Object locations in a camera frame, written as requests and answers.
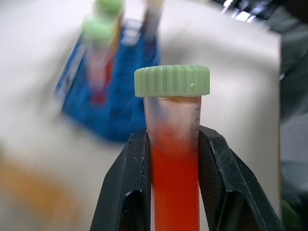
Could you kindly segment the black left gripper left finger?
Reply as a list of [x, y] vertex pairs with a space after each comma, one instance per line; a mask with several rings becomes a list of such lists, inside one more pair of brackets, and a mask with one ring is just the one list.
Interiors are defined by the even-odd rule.
[[129, 137], [106, 173], [89, 231], [151, 231], [151, 164], [146, 129]]

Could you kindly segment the yellow liquid tube green cap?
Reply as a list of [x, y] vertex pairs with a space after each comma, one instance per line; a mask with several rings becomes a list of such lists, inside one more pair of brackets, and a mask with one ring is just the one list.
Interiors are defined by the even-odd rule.
[[124, 0], [94, 0], [94, 11], [115, 25], [115, 38], [112, 42], [112, 55], [116, 56], [123, 21]]

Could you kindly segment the red liquid tube green cap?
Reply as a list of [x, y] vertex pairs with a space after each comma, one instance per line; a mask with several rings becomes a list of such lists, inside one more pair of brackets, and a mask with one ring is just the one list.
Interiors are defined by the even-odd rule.
[[137, 69], [143, 98], [154, 190], [154, 231], [200, 231], [198, 139], [202, 96], [210, 72], [202, 65]]
[[104, 104], [113, 64], [112, 44], [115, 27], [111, 21], [88, 15], [82, 22], [81, 35], [86, 45], [86, 67], [92, 102]]

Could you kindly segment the blue test tube rack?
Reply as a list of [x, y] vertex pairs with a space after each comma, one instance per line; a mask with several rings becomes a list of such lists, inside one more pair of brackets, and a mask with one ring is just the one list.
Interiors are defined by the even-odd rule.
[[88, 82], [85, 45], [79, 37], [55, 87], [62, 112], [105, 140], [126, 142], [131, 133], [146, 126], [143, 99], [134, 92], [134, 72], [157, 66], [159, 61], [158, 41], [146, 48], [141, 22], [128, 19], [120, 31], [111, 79], [100, 93], [103, 101], [96, 103]]

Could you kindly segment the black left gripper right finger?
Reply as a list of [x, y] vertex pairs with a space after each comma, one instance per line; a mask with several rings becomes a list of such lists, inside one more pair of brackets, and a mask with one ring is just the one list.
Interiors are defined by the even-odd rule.
[[222, 135], [200, 126], [198, 148], [209, 231], [285, 231], [254, 173]]

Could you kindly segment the dark liquid tube white cap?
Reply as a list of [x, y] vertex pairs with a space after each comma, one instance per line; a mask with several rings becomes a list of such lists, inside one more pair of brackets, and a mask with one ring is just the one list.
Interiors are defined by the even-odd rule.
[[143, 39], [147, 46], [155, 44], [165, 0], [146, 0]]

